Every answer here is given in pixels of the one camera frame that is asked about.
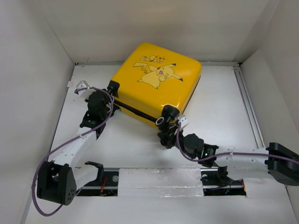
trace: white backdrop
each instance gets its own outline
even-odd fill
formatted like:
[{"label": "white backdrop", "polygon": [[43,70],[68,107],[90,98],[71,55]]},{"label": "white backdrop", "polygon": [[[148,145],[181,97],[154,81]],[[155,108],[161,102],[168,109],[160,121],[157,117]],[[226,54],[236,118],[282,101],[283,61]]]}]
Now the white backdrop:
[{"label": "white backdrop", "polygon": [[86,63],[124,61],[141,42],[199,60],[242,61],[261,43],[276,2],[42,0],[39,4],[71,59]]},{"label": "white backdrop", "polygon": [[0,1],[0,223],[20,223],[73,63],[33,0]]},{"label": "white backdrop", "polygon": [[[281,0],[260,50],[243,65],[265,143],[277,141],[299,154],[299,2]],[[289,187],[299,218],[298,187]]]}]

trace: suitcase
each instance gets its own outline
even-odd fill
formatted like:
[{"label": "suitcase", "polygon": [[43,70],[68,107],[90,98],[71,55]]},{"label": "suitcase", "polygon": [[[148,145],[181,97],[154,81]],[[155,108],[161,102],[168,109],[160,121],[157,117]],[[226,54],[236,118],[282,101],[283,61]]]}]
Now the suitcase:
[{"label": "suitcase", "polygon": [[122,112],[163,130],[184,112],[200,72],[198,61],[142,43],[113,76],[107,90]]}]

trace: screw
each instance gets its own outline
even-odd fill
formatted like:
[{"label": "screw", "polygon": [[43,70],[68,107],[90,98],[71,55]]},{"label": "screw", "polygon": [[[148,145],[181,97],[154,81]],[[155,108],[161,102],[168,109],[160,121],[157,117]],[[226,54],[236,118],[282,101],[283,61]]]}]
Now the screw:
[{"label": "screw", "polygon": [[118,182],[118,176],[116,176],[116,175],[113,176],[113,177],[112,177],[112,181],[113,181],[113,182]]}]

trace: red wire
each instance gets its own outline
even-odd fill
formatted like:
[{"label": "red wire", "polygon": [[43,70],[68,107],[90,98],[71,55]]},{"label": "red wire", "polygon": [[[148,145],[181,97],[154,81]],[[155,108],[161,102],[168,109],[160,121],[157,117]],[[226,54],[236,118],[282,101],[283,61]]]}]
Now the red wire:
[{"label": "red wire", "polygon": [[104,187],[105,187],[105,185],[107,184],[107,181],[108,181],[108,178],[107,178],[107,177],[105,177],[105,179],[104,179],[104,183],[103,183],[103,185],[101,186],[101,189],[100,189],[100,195],[102,195],[102,194],[103,194]]}]

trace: pikachu graphic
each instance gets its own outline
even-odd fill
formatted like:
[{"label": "pikachu graphic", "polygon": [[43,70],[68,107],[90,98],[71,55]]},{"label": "pikachu graphic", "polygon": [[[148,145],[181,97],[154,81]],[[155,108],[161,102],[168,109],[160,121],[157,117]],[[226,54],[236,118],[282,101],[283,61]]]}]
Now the pikachu graphic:
[{"label": "pikachu graphic", "polygon": [[155,89],[158,89],[161,82],[164,82],[166,79],[169,79],[171,77],[175,77],[179,79],[180,81],[183,81],[182,77],[175,74],[173,67],[176,66],[176,64],[168,64],[162,67],[155,67],[153,65],[149,65],[150,72],[147,73],[145,70],[145,67],[147,66],[146,63],[139,63],[136,62],[134,67],[141,67],[142,70],[145,72],[145,75],[141,77],[140,80],[138,80],[139,83],[144,82],[148,83],[151,86],[153,86]]}]

